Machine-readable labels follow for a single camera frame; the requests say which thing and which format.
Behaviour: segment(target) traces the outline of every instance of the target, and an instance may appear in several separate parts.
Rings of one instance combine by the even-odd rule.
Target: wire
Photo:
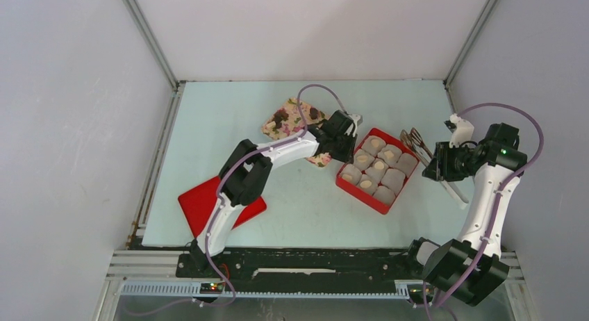
[[[303,114],[303,109],[301,107],[301,94],[308,88],[311,87],[319,87],[322,88],[324,90],[326,90],[327,92],[329,92],[331,95],[333,95],[333,97],[335,98],[335,100],[338,102],[338,104],[340,105],[341,109],[344,111],[344,113],[347,113],[346,109],[344,108],[344,105],[342,104],[340,98],[337,96],[337,94],[332,91],[330,88],[324,86],[324,85],[320,85],[318,83],[311,83],[309,85],[304,86],[303,88],[300,89],[299,94],[297,95],[297,108],[299,109],[299,114],[301,115],[301,120],[303,121],[303,131],[301,134],[297,135],[293,135],[292,137],[288,137],[286,138],[284,141],[279,142],[278,144],[274,145],[274,148],[277,147],[281,147],[283,145],[286,144],[290,144],[291,142],[296,142],[299,138],[303,137],[308,130],[308,124],[307,124],[307,119],[305,118],[305,115]],[[210,224],[208,225],[207,229],[206,229],[206,235],[205,235],[205,240],[204,240],[204,249],[205,249],[205,255],[206,258],[211,266],[211,268],[221,277],[221,279],[223,281],[225,281],[226,285],[231,289],[231,300],[229,302],[223,303],[223,304],[211,304],[211,303],[204,303],[207,304],[209,306],[228,306],[229,304],[233,303],[235,301],[236,298],[236,293],[235,293],[235,288],[233,287],[233,284],[229,281],[229,278],[225,277],[225,275],[221,272],[221,270],[219,270],[219,268],[215,265],[215,263],[213,262],[211,255],[210,255],[210,251],[208,248],[208,239],[210,236],[210,230],[213,227],[215,220],[217,219],[217,216],[219,215],[220,210],[225,206],[225,200],[224,198],[221,196],[222,193],[222,189],[225,186],[225,183],[227,182],[227,179],[229,179],[229,177],[235,172],[235,170],[238,167],[241,167],[241,165],[247,161],[249,158],[251,158],[252,156],[255,156],[256,154],[262,153],[264,151],[267,151],[269,149],[269,147],[263,147],[260,149],[257,149],[255,151],[251,151],[248,154],[246,154],[245,156],[243,156],[240,160],[238,160],[235,165],[233,165],[229,171],[227,171],[227,173],[225,174],[225,176],[223,176],[223,178],[221,179],[221,182],[219,183],[219,186],[217,187],[217,198],[219,199],[219,206],[213,211],[213,216],[210,219]]]
[[[159,312],[161,312],[165,309],[168,309],[174,305],[183,304],[185,302],[194,302],[194,300],[192,298],[174,300],[173,302],[170,302],[164,306],[158,307],[152,311],[147,311],[147,312],[133,312],[133,311],[128,310],[126,306],[123,306],[123,312],[125,312],[126,314],[129,314],[131,316],[136,316],[136,317],[140,318],[142,316],[148,316],[148,315],[153,315],[153,314],[159,313]]]
[[[427,283],[423,283],[424,309],[427,314],[427,319],[431,321],[431,314],[429,313],[429,303],[427,302]]]
[[[223,263],[223,264],[221,264],[221,266],[223,268],[225,268],[225,272],[227,272],[227,279],[230,279],[231,278],[231,274],[229,273],[229,268],[227,267],[227,264]]]
[[[524,117],[526,117],[534,125],[534,127],[536,128],[536,131],[538,132],[538,139],[539,139],[538,149],[536,150],[536,153],[533,155],[533,157],[530,159],[530,161],[528,163],[523,165],[520,169],[516,170],[515,172],[511,173],[508,177],[505,178],[505,180],[503,180],[499,184],[497,192],[495,193],[495,200],[493,203],[493,208],[491,210],[489,225],[487,227],[483,242],[481,243],[481,246],[480,246],[478,252],[476,253],[474,258],[472,259],[472,262],[470,263],[470,265],[468,266],[466,271],[464,271],[464,273],[462,274],[462,276],[460,276],[460,278],[458,278],[456,283],[454,283],[454,285],[452,287],[450,287],[450,289],[448,291],[446,291],[446,293],[440,298],[440,300],[435,302],[434,307],[442,306],[446,302],[446,300],[448,300],[448,298],[450,298],[450,296],[452,296],[452,294],[454,292],[456,292],[456,290],[460,287],[460,285],[462,285],[462,283],[464,283],[466,278],[468,278],[468,276],[476,268],[476,265],[479,263],[479,261],[481,260],[481,258],[483,256],[483,253],[485,252],[485,248],[487,247],[487,244],[488,244],[488,239],[491,237],[491,232],[493,230],[493,226],[495,225],[495,219],[497,218],[497,211],[499,210],[499,202],[501,201],[501,192],[505,189],[505,187],[509,184],[509,182],[511,180],[513,180],[515,177],[521,175],[521,173],[523,173],[523,171],[525,171],[525,169],[532,166],[536,162],[536,160],[538,159],[538,157],[542,153],[542,149],[544,148],[544,133],[542,132],[542,128],[540,128],[540,125],[538,124],[538,122],[532,116],[530,116],[530,114],[528,114],[525,111],[523,111],[519,108],[516,108],[514,106],[509,106],[508,104],[492,103],[492,102],[486,103],[486,104],[477,104],[475,106],[472,106],[470,108],[463,110],[461,113],[458,114],[458,116],[464,115],[474,109],[481,108],[481,107],[506,108],[509,110],[513,110],[516,113],[519,113],[519,114],[523,115]]]
[[[460,147],[462,147],[462,146],[464,146],[464,145],[468,145],[468,144],[473,144],[474,146],[477,146],[477,145],[478,145],[478,143],[477,143],[477,142],[475,142],[475,141],[473,141],[473,140],[467,140],[467,141],[463,142],[463,143],[460,145]]]

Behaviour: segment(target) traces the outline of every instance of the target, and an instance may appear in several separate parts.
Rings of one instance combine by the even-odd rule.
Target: white wall
[[[545,151],[523,176],[505,223],[543,320],[587,320],[589,277],[589,8],[587,0],[501,0],[454,84],[459,108],[486,101],[520,107],[543,127]],[[533,127],[489,108],[469,117]]]
[[[138,0],[183,80],[443,79],[486,0]]]
[[[89,320],[171,94],[121,0],[0,0],[0,320]]]

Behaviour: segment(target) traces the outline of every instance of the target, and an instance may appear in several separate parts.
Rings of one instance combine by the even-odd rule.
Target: metal tongs
[[[405,130],[401,131],[401,142],[407,146],[417,158],[427,167],[433,158],[433,154],[425,145],[422,135],[415,128],[411,128],[411,132]],[[450,194],[450,196],[461,206],[465,208],[468,205],[468,198],[460,191],[454,182],[440,181],[442,187]]]

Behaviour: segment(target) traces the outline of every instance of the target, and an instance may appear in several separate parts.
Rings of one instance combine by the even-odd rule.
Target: floor
[[[308,82],[187,83],[165,159],[143,245],[184,246],[193,239],[177,198],[218,174],[236,144],[269,139],[262,123]],[[441,81],[322,81],[350,113],[363,116],[361,139],[377,127],[399,136],[417,128],[433,148],[448,140],[443,122],[451,115]],[[311,88],[302,99],[332,113],[333,97]],[[263,193],[268,209],[234,229],[227,241],[236,247],[406,247],[419,237],[439,243],[455,238],[467,210],[441,185],[421,177],[420,165],[387,215],[377,213],[335,186],[341,163],[318,168],[298,160],[272,172]],[[472,181],[458,184],[468,197]]]

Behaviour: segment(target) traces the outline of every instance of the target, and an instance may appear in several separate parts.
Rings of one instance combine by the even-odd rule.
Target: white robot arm
[[[300,158],[308,158],[319,153],[330,153],[331,157],[343,161],[353,160],[358,125],[362,117],[347,114],[341,110],[321,125],[309,126],[284,139],[266,144],[254,145],[249,140],[242,141],[221,170],[220,176],[228,174],[229,168],[252,151],[259,151],[244,167],[231,174],[221,189],[219,199],[208,218],[206,228],[197,237],[202,252],[206,252],[205,241],[208,236],[208,251],[211,256],[225,249],[225,242],[235,221],[251,202],[262,193],[269,173],[276,168]]]
[[[501,183],[527,163],[527,156],[517,150],[519,130],[513,126],[493,124],[479,143],[470,140],[474,128],[468,121],[453,115],[447,126],[453,131],[451,141],[436,144],[435,158],[423,176],[435,181],[473,176],[474,196],[457,239],[439,246],[422,238],[414,241],[409,254],[423,266],[425,280],[444,291],[455,290],[455,297],[475,306],[507,277],[509,267],[499,261],[501,230],[520,176],[507,186]],[[478,271],[461,281],[459,277],[476,257],[481,260]]]

